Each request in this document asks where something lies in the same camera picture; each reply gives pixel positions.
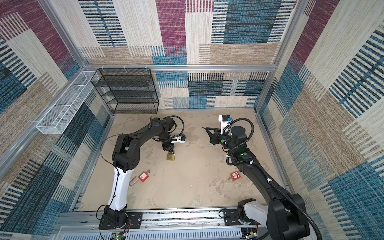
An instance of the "patterned fabric wall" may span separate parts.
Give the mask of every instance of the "patterned fabric wall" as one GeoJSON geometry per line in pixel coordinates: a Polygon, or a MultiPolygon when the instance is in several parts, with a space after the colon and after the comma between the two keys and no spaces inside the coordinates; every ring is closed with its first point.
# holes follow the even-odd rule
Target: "patterned fabric wall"
{"type": "Polygon", "coordinates": [[[323,239],[384,236],[384,1],[310,0],[260,114],[323,239]]]}
{"type": "Polygon", "coordinates": [[[79,69],[37,0],[0,0],[0,155],[79,69]]]}
{"type": "Polygon", "coordinates": [[[0,238],[48,239],[67,212],[109,121],[93,89],[62,135],[39,133],[0,182],[0,238]]]}
{"type": "Polygon", "coordinates": [[[268,72],[153,72],[159,109],[253,108],[268,72]]]}
{"type": "Polygon", "coordinates": [[[52,0],[91,65],[271,64],[296,0],[52,0]]]}

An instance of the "aluminum frame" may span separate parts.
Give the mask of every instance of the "aluminum frame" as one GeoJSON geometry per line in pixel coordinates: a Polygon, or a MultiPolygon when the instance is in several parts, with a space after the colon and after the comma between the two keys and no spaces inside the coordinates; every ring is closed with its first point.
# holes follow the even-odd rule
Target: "aluminum frame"
{"type": "Polygon", "coordinates": [[[86,71],[96,71],[103,68],[148,68],[152,71],[274,71],[275,64],[234,64],[234,65],[93,65],[86,66],[86,71]]]}
{"type": "Polygon", "coordinates": [[[49,0],[37,0],[37,1],[40,3],[45,14],[47,14],[48,18],[51,20],[52,25],[55,27],[56,31],[59,33],[59,36],[63,40],[65,46],[68,48],[69,52],[72,54],[72,57],[75,59],[77,64],[80,66],[80,68],[83,68],[86,65],[88,65],[83,54],[80,52],[79,48],[75,46],[67,30],[65,29],[60,19],[58,18],[58,14],[52,7],[50,1],[49,0]]]}
{"type": "MultiPolygon", "coordinates": [[[[235,225],[225,226],[224,219],[220,218],[218,212],[223,207],[199,207],[199,208],[178,208],[178,209],[147,209],[129,210],[127,212],[143,212],[140,229],[131,229],[134,234],[151,234],[152,232],[166,231],[168,233],[180,233],[188,230],[209,232],[213,230],[237,231],[241,234],[241,228],[256,227],[256,225],[235,225]]],[[[236,209],[236,206],[225,208],[236,209]]],[[[96,218],[96,211],[91,212],[68,212],[61,213],[53,229],[51,239],[61,240],[65,235],[80,233],[99,234],[99,220],[96,218]]],[[[119,232],[117,230],[104,230],[106,232],[119,232]]]]}
{"type": "Polygon", "coordinates": [[[29,146],[34,137],[39,133],[36,125],[43,118],[43,116],[51,109],[51,107],[57,102],[62,94],[69,88],[77,76],[81,74],[82,69],[79,69],[67,84],[56,94],[54,98],[45,106],[40,114],[29,124],[28,127],[13,141],[11,146],[0,157],[0,179],[5,175],[7,170],[14,164],[14,162],[20,157],[23,151],[29,146]]]}
{"type": "MultiPolygon", "coordinates": [[[[296,7],[295,11],[292,13],[293,16],[292,16],[291,23],[289,24],[288,30],[286,31],[286,34],[285,34],[284,39],[282,41],[281,47],[280,47],[279,52],[276,56],[276,60],[275,60],[276,69],[281,67],[280,66],[280,58],[286,54],[288,44],[293,37],[293,32],[295,31],[295,29],[298,25],[299,19],[301,17],[301,14],[304,12],[306,6],[308,5],[308,2],[309,2],[309,0],[299,0],[298,6],[296,7]]],[[[275,72],[271,73],[271,75],[265,81],[265,84],[263,86],[262,92],[260,93],[256,108],[255,108],[257,112],[260,111],[260,108],[262,107],[262,104],[265,100],[265,97],[266,97],[268,91],[269,91],[269,88],[272,85],[274,77],[275,77],[275,72]]]]}
{"type": "Polygon", "coordinates": [[[269,139],[268,132],[265,129],[265,126],[264,126],[263,121],[260,117],[260,114],[258,114],[256,111],[255,111],[255,117],[256,117],[257,123],[259,124],[260,130],[262,132],[265,144],[268,148],[268,152],[271,155],[272,162],[275,166],[277,176],[280,179],[281,185],[284,186],[284,188],[287,189],[288,191],[291,191],[291,189],[289,188],[289,185],[285,179],[281,165],[279,164],[279,161],[277,160],[277,156],[276,156],[275,150],[272,147],[272,143],[271,143],[271,140],[269,139]]]}
{"type": "Polygon", "coordinates": [[[107,123],[107,126],[105,127],[104,133],[101,136],[99,144],[98,144],[98,146],[96,148],[96,152],[93,154],[93,157],[91,159],[89,167],[88,167],[87,171],[85,172],[85,176],[84,176],[84,178],[83,178],[83,180],[82,180],[82,182],[80,184],[80,187],[77,190],[76,195],[75,195],[75,197],[74,197],[74,199],[72,201],[72,204],[71,204],[70,209],[69,209],[70,212],[72,212],[75,209],[75,206],[76,206],[76,204],[77,204],[77,202],[79,200],[80,194],[84,194],[85,193],[85,189],[87,188],[88,183],[89,183],[89,181],[91,179],[93,170],[96,167],[97,160],[99,159],[101,150],[102,150],[102,148],[103,148],[103,146],[105,144],[105,140],[107,139],[108,133],[111,130],[111,127],[112,127],[112,124],[113,124],[114,120],[115,120],[115,116],[111,115],[111,117],[110,117],[110,119],[109,119],[109,121],[107,123]]]}

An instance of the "red wire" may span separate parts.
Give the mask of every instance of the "red wire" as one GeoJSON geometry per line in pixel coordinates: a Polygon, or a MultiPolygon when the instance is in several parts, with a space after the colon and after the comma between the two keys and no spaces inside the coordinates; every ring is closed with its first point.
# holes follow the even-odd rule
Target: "red wire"
{"type": "Polygon", "coordinates": [[[131,229],[131,220],[130,219],[128,219],[129,220],[129,223],[128,223],[128,226],[125,228],[125,230],[127,230],[127,228],[128,228],[128,232],[129,232],[129,230],[131,229]]]}

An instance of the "aluminum rail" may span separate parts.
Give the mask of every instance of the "aluminum rail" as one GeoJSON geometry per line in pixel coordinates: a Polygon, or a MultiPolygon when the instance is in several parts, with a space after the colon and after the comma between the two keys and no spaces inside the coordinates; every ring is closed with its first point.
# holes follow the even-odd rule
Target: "aluminum rail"
{"type": "MultiPolygon", "coordinates": [[[[225,226],[224,219],[218,212],[222,208],[229,207],[199,207],[178,209],[149,209],[128,210],[127,212],[143,212],[140,229],[131,229],[132,232],[143,230],[177,230],[177,229],[205,229],[205,228],[247,228],[256,225],[225,226]]],[[[103,210],[98,212],[100,218],[103,210]]],[[[91,212],[65,212],[60,213],[53,233],[74,233],[98,231],[100,220],[96,218],[96,211],[91,212]]]]}
{"type": "Polygon", "coordinates": [[[83,57],[83,54],[80,52],[79,48],[75,46],[73,40],[69,36],[64,25],[61,23],[61,20],[58,17],[57,12],[52,7],[50,0],[38,0],[44,12],[47,14],[49,20],[51,20],[52,25],[55,27],[56,31],[59,33],[59,36],[65,43],[65,46],[68,48],[69,52],[72,54],[72,57],[75,59],[77,64],[83,68],[88,63],[83,57]]]}
{"type": "Polygon", "coordinates": [[[7,170],[14,164],[23,151],[28,147],[34,137],[39,133],[36,125],[43,118],[43,116],[51,109],[56,101],[62,96],[62,94],[68,89],[71,83],[76,80],[77,76],[81,74],[82,69],[79,69],[67,84],[60,90],[58,94],[50,101],[48,105],[40,112],[40,114],[29,124],[28,127],[13,141],[11,146],[0,157],[0,179],[5,175],[7,170]]]}
{"type": "Polygon", "coordinates": [[[96,71],[99,68],[148,68],[153,71],[274,71],[275,64],[234,64],[234,65],[93,65],[85,66],[86,71],[96,71]]]}
{"type": "MultiPolygon", "coordinates": [[[[279,67],[282,67],[280,66],[280,59],[282,58],[283,55],[286,54],[286,50],[288,48],[288,45],[291,41],[291,39],[293,38],[293,33],[299,23],[299,20],[300,20],[300,17],[301,17],[301,14],[304,12],[306,6],[308,5],[308,1],[309,0],[300,0],[298,2],[298,5],[296,7],[296,10],[295,12],[293,13],[293,17],[292,17],[292,20],[291,20],[291,23],[288,27],[288,30],[286,31],[286,34],[284,36],[284,39],[283,39],[283,42],[281,44],[281,47],[280,47],[280,50],[276,56],[276,61],[275,61],[275,64],[276,64],[276,67],[279,68],[279,67]]],[[[265,100],[265,97],[269,91],[269,88],[271,87],[272,85],[272,82],[273,82],[273,79],[275,78],[275,73],[271,73],[269,74],[264,86],[263,86],[263,89],[262,89],[262,92],[260,93],[260,96],[259,96],[259,99],[257,101],[257,105],[256,105],[256,111],[260,111],[260,108],[262,107],[262,104],[265,100]]]]}
{"type": "Polygon", "coordinates": [[[71,204],[71,206],[69,208],[69,212],[72,212],[75,209],[75,206],[76,206],[76,204],[77,204],[77,202],[79,200],[80,194],[84,194],[85,193],[85,189],[88,186],[88,183],[89,183],[89,181],[91,179],[93,170],[96,167],[96,163],[97,163],[97,161],[98,161],[98,159],[100,157],[100,152],[101,152],[100,150],[103,149],[103,146],[105,144],[105,140],[106,140],[106,138],[107,138],[107,136],[109,134],[109,131],[111,130],[112,123],[113,123],[114,119],[115,119],[114,115],[112,115],[109,118],[107,126],[105,127],[105,130],[104,130],[104,133],[101,136],[99,144],[98,144],[98,146],[96,148],[96,152],[93,154],[93,157],[92,157],[92,159],[91,159],[91,161],[89,163],[89,167],[88,167],[87,171],[85,172],[84,178],[83,178],[83,180],[82,180],[82,182],[80,184],[80,187],[77,190],[76,195],[75,195],[75,197],[74,197],[74,199],[72,201],[72,204],[71,204]]]}

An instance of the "white wire mesh basket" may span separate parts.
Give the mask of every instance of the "white wire mesh basket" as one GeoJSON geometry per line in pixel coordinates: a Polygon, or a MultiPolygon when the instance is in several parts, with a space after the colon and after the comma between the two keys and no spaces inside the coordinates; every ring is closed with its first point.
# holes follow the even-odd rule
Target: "white wire mesh basket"
{"type": "Polygon", "coordinates": [[[36,128],[42,134],[63,134],[93,88],[92,71],[81,72],[43,116],[36,128]]]}

